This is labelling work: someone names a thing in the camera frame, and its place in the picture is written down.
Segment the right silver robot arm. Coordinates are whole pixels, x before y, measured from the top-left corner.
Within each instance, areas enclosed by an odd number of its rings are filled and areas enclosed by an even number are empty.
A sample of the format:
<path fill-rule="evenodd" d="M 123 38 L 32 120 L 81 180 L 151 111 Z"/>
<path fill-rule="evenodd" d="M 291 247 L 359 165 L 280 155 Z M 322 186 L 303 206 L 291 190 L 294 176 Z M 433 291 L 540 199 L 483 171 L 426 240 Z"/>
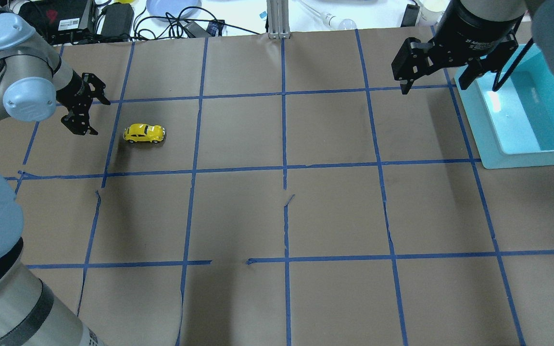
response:
<path fill-rule="evenodd" d="M 554 75 L 554 0 L 451 0 L 433 38 L 405 39 L 391 68 L 403 94 L 420 77 L 459 66 L 462 89 L 493 72 L 498 90 L 533 45 Z"/>

